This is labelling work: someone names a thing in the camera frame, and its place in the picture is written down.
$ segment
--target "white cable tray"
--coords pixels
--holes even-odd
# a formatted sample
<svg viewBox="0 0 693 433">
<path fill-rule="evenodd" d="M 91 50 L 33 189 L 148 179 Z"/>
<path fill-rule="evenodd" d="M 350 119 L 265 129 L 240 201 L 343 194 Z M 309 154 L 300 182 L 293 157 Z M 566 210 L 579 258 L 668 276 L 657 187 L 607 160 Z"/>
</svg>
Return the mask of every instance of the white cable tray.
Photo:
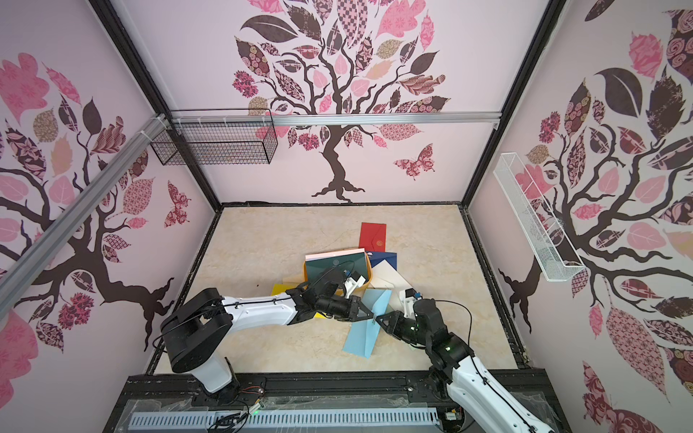
<svg viewBox="0 0 693 433">
<path fill-rule="evenodd" d="M 522 173 L 525 173 L 526 176 L 532 180 L 524 190 L 516 179 L 516 175 Z M 582 259 L 575 251 L 575 247 L 565 234 L 559 219 L 556 218 L 546 197 L 541 194 L 541 190 L 539 190 L 534 179 L 525 169 L 525 165 L 522 163 L 518 154 L 515 152 L 502 153 L 493 174 L 498 180 L 503 193 L 505 193 L 508 202 L 510 202 L 510 207 L 513 209 L 513 212 L 515 212 L 515 216 L 518 218 L 520 226 L 525 232 L 525 236 L 527 236 L 529 246 L 532 247 L 536 261 L 539 263 L 546 280 L 568 281 L 575 276 L 575 274 L 585 269 L 585 264 L 582 263 Z M 547 204 L 547 206 L 543 206 L 542 209 L 548 214 L 548 217 L 545 218 L 547 227 L 544 227 L 544 222 L 539 218 L 537 212 L 532 207 L 532 203 L 527 199 L 526 192 L 534 191 L 533 188 L 538 192 L 539 197 L 537 198 L 541 198 L 544 203 Z M 570 258 L 571 261 L 569 265 L 565 263 L 568 259 L 562 258 L 554 246 L 550 234 L 559 238 L 562 236 L 563 239 L 568 241 L 574 253 L 574 257 Z"/>
</svg>

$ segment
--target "pink leaf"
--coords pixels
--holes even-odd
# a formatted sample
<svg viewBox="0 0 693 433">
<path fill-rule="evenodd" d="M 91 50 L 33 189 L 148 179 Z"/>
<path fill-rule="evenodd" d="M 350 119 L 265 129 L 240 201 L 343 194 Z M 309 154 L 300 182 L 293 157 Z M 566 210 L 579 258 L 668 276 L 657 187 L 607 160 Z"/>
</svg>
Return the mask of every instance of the pink leaf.
<svg viewBox="0 0 693 433">
<path fill-rule="evenodd" d="M 652 177 L 635 189 L 635 196 L 643 203 L 652 203 L 664 190 L 666 176 Z"/>
<path fill-rule="evenodd" d="M 656 249 L 664 247 L 667 241 L 657 229 L 646 222 L 636 222 L 628 232 L 628 245 L 635 249 Z"/>
<path fill-rule="evenodd" d="M 599 304 L 596 303 L 590 309 L 590 327 L 592 332 L 595 334 L 595 338 L 599 337 L 602 333 L 602 324 L 604 323 L 604 317 L 602 316 L 602 310 L 599 308 Z"/>
<path fill-rule="evenodd" d="M 147 224 L 147 220 L 142 217 L 136 217 L 128 220 L 126 224 L 131 229 L 141 229 L 145 224 Z"/>
<path fill-rule="evenodd" d="M 0 218 L 0 242 L 17 239 L 21 225 L 12 218 Z"/>
<path fill-rule="evenodd" d="M 313 84 L 316 89 L 323 89 L 327 85 L 327 78 L 317 69 L 313 72 Z"/>
<path fill-rule="evenodd" d="M 368 86 L 370 85 L 368 80 L 356 80 L 351 83 L 351 93 L 356 97 L 360 98 L 364 96 L 368 91 Z"/>
<path fill-rule="evenodd" d="M 599 178 L 597 187 L 605 194 L 614 194 L 618 189 L 618 169 L 614 167 L 604 173 L 604 175 Z"/>
<path fill-rule="evenodd" d="M 337 58 L 337 61 L 335 62 L 335 72 L 338 75 L 344 75 L 347 72 L 349 72 L 349 65 L 347 65 L 347 61 L 344 59 L 344 56 L 342 56 L 341 54 Z"/>
<path fill-rule="evenodd" d="M 75 188 L 67 176 L 60 176 L 48 190 L 48 196 L 54 202 L 67 206 L 75 201 Z"/>
<path fill-rule="evenodd" d="M 585 204 L 584 206 L 577 208 L 573 214 L 581 220 L 589 220 L 599 215 L 599 212 L 601 212 L 602 209 L 604 209 L 604 207 L 601 204 Z"/>
<path fill-rule="evenodd" d="M 19 201 L 29 194 L 25 183 L 12 176 L 0 175 L 0 193 L 12 201 Z"/>
</svg>

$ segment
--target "tree mural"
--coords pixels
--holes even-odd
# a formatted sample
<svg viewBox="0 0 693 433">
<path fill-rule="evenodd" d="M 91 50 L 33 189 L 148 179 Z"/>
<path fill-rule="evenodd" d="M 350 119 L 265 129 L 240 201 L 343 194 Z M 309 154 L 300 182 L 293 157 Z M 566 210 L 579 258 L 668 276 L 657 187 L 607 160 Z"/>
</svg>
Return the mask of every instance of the tree mural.
<svg viewBox="0 0 693 433">
<path fill-rule="evenodd" d="M 258 15 L 241 26 L 255 30 L 262 37 L 259 42 L 236 38 L 241 60 L 257 76 L 237 71 L 234 80 L 234 87 L 252 98 L 251 114 L 262 114 L 266 109 L 273 114 L 437 112 L 449 100 L 427 96 L 403 101 L 402 93 L 430 95 L 445 80 L 444 75 L 426 75 L 437 53 L 426 52 L 433 40 L 433 21 L 428 14 L 421 24 L 417 20 L 426 6 L 424 0 L 414 0 L 411 5 L 408 0 L 312 0 L 310 5 L 308 0 L 249 1 L 263 12 L 277 14 Z M 379 26 L 372 27 L 367 35 L 369 22 L 373 23 L 381 10 Z M 416 33 L 405 35 L 412 30 Z M 396 39 L 383 40 L 374 50 L 374 42 L 385 34 Z M 260 85 L 267 97 L 256 96 Z M 289 147 L 296 143 L 305 150 L 323 146 L 321 153 L 333 178 L 313 197 L 334 191 L 345 202 L 351 202 L 345 191 L 364 189 L 347 180 L 337 145 L 344 143 L 348 148 L 371 141 L 386 148 L 388 141 L 421 132 L 411 124 L 276 129 L 279 136 L 287 136 Z M 422 170 L 433 169 L 431 156 L 432 146 L 428 146 L 417 159 L 401 159 L 394 164 L 416 180 Z"/>
<path fill-rule="evenodd" d="M 683 117 L 690 106 L 683 100 L 683 90 L 693 83 L 693 10 L 667 13 L 672 31 L 666 50 L 653 35 L 633 34 L 632 68 L 644 79 L 618 67 L 599 71 L 596 76 L 605 82 L 602 98 L 593 97 L 583 81 L 568 103 L 563 131 L 557 112 L 545 118 L 539 134 L 544 144 L 527 154 L 530 164 L 516 176 L 525 187 L 531 178 L 536 180 L 537 187 L 526 192 L 532 207 L 545 227 L 553 223 L 548 213 L 553 210 L 586 265 L 571 287 L 573 297 L 589 287 L 585 291 L 592 297 L 588 320 L 595 337 L 606 328 L 619 355 L 664 396 L 662 350 L 671 372 L 693 394 L 693 351 L 678 347 L 693 347 L 693 333 L 677 322 L 693 315 L 693 299 L 664 297 L 643 281 L 658 277 L 667 285 L 688 288 L 693 283 L 686 271 L 690 266 L 668 262 L 693 259 L 693 188 L 689 183 L 693 182 L 693 136 Z M 668 64 L 660 70 L 664 55 Z M 643 107 L 644 92 L 649 92 L 648 107 Z M 637 124 L 642 128 L 629 129 Z M 548 183 L 554 179 L 557 184 Z M 572 250 L 562 233 L 549 235 L 565 258 Z M 671 250 L 680 256 L 665 254 Z M 502 271 L 501 275 L 514 291 L 512 306 L 520 304 L 530 326 L 528 297 L 536 291 L 541 275 L 536 258 L 525 281 L 513 280 Z M 597 293 L 597 289 L 602 293 L 598 277 L 607 299 Z M 618 304 L 628 305 L 639 317 L 619 309 Z M 600 409 L 595 399 L 585 401 L 597 423 L 604 410 L 607 418 L 630 416 L 625 411 L 609 412 L 603 401 Z M 601 415 L 595 418 L 595 412 Z"/>
<path fill-rule="evenodd" d="M 48 77 L 61 93 L 62 102 L 57 112 L 62 126 L 58 126 L 54 108 L 43 111 L 33 120 L 34 139 L 27 133 L 26 126 L 21 126 L 20 116 L 27 109 L 47 106 L 43 97 L 50 85 L 37 76 L 38 63 L 29 54 L 19 54 L 19 67 L 7 60 L 3 61 L 3 67 L 0 69 L 0 96 L 14 115 L 16 125 L 6 119 L 4 137 L 0 136 L 0 158 L 3 158 L 0 206 L 10 213 L 10 218 L 0 218 L 0 254 L 16 261 L 53 224 L 60 214 L 57 211 L 64 210 L 75 200 L 75 190 L 81 193 L 93 176 L 106 167 L 107 163 L 99 155 L 117 153 L 125 143 L 125 135 L 120 116 L 114 124 L 102 127 L 93 100 L 84 104 L 81 121 L 78 121 L 73 110 L 75 105 L 82 104 L 77 89 L 64 75 L 46 67 Z M 76 142 L 78 151 L 83 153 L 74 154 L 70 141 Z M 50 152 L 45 152 L 46 145 Z M 136 216 L 146 209 L 152 195 L 154 179 L 140 179 L 147 162 L 145 150 L 68 240 L 69 257 L 61 263 L 51 263 L 34 281 L 33 285 L 48 285 L 47 291 L 21 298 L 15 304 L 38 304 L 29 322 L 36 321 L 36 335 L 45 344 L 62 351 L 63 332 L 89 321 L 95 306 L 93 295 L 98 291 L 103 303 L 128 301 L 142 307 L 146 319 L 146 350 L 154 316 L 166 314 L 173 304 L 164 306 L 160 302 L 173 279 L 150 292 L 141 285 L 112 281 L 106 262 L 120 263 L 118 250 L 130 246 L 121 236 L 128 230 L 141 229 L 147 222 Z M 184 211 L 181 212 L 176 217 L 183 223 Z M 68 279 L 74 282 L 78 292 L 64 297 L 61 291 Z M 57 312 L 57 317 L 51 318 L 53 312 Z"/>
</svg>

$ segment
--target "beige floor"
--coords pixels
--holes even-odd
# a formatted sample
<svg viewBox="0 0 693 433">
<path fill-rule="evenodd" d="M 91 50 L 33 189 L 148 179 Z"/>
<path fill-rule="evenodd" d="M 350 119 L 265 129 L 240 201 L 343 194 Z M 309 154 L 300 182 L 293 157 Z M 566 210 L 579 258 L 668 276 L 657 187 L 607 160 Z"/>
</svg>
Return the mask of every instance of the beige floor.
<svg viewBox="0 0 693 433">
<path fill-rule="evenodd" d="M 461 302 L 474 315 L 471 346 L 490 369 L 515 369 L 505 333 L 454 205 L 229 208 L 188 298 L 207 287 L 234 297 L 266 296 L 302 273 L 305 254 L 357 247 L 361 222 L 387 224 L 387 250 L 425 297 Z M 439 303 L 448 329 L 466 339 L 463 308 Z M 219 352 L 237 372 L 428 369 L 425 353 L 380 333 L 369 359 L 342 351 L 349 324 L 313 319 L 228 336 Z M 170 373 L 163 356 L 157 373 Z"/>
</svg>

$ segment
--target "envelope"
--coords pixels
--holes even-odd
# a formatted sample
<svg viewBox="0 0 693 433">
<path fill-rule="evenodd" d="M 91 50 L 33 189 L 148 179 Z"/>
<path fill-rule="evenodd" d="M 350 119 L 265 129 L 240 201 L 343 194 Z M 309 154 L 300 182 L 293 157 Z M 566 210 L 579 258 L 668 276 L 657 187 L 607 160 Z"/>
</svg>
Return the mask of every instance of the envelope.
<svg viewBox="0 0 693 433">
<path fill-rule="evenodd" d="M 366 289 L 361 301 L 374 315 L 374 318 L 385 314 L 391 290 Z M 380 332 L 380 325 L 373 319 L 357 321 L 351 325 L 343 351 L 353 355 L 371 357 L 373 347 Z"/>
</svg>

